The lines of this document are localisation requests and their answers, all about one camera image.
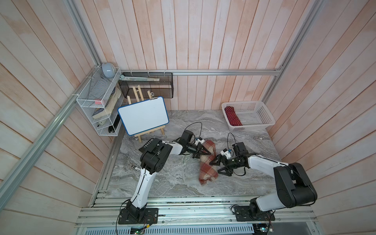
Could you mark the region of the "red plaid skirt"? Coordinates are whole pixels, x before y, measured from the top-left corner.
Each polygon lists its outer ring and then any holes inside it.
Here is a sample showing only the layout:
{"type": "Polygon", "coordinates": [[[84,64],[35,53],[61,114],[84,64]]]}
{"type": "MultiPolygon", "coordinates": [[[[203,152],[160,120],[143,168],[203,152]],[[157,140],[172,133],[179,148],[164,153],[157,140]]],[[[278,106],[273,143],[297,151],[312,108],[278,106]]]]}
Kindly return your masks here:
{"type": "Polygon", "coordinates": [[[203,143],[203,146],[211,153],[210,155],[200,156],[200,171],[199,171],[199,183],[203,186],[208,181],[215,182],[218,178],[216,166],[210,165],[210,162],[217,156],[215,143],[211,140],[207,140],[203,143]]]}

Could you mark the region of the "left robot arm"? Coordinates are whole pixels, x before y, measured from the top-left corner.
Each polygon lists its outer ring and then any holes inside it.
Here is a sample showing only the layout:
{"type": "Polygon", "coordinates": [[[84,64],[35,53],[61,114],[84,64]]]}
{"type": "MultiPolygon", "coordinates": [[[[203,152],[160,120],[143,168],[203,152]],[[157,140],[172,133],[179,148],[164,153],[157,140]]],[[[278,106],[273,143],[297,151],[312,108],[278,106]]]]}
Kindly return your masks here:
{"type": "Polygon", "coordinates": [[[142,153],[141,176],[134,195],[127,204],[128,208],[140,210],[147,204],[148,195],[155,176],[165,166],[170,155],[191,154],[193,158],[202,155],[210,156],[212,152],[205,146],[205,140],[201,137],[193,139],[193,132],[185,130],[180,138],[174,141],[163,141],[158,138],[150,139],[139,149],[142,153]]]}

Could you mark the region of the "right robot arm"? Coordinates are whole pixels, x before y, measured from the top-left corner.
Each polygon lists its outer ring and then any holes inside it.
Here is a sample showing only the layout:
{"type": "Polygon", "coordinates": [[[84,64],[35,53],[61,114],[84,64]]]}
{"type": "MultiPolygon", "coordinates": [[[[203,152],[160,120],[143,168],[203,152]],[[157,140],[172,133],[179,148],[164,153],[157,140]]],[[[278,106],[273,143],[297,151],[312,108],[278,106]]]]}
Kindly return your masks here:
{"type": "Polygon", "coordinates": [[[243,142],[234,144],[232,151],[221,151],[210,164],[223,165],[218,173],[226,176],[232,176],[235,169],[243,167],[258,170],[274,178],[276,192],[250,201],[249,211],[253,214],[312,205],[318,197],[301,164],[282,163],[249,152],[243,142]]]}

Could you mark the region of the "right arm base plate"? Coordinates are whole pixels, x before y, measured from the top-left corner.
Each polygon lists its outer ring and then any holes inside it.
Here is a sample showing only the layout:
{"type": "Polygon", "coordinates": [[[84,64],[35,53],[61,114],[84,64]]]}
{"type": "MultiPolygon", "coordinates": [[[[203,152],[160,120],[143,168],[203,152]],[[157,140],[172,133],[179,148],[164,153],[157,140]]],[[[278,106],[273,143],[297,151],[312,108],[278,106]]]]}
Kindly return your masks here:
{"type": "Polygon", "coordinates": [[[254,205],[239,206],[233,205],[231,207],[233,214],[236,216],[238,222],[249,221],[275,221],[273,211],[261,211],[254,205]]]}

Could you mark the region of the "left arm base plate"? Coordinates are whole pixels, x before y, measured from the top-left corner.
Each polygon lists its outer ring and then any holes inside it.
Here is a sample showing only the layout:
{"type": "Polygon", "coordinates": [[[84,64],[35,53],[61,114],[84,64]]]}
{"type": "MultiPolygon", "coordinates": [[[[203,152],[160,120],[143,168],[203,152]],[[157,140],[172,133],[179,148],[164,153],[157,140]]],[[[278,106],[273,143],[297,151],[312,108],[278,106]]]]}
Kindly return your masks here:
{"type": "Polygon", "coordinates": [[[120,211],[118,224],[156,224],[158,222],[158,208],[127,209],[120,211]]]}

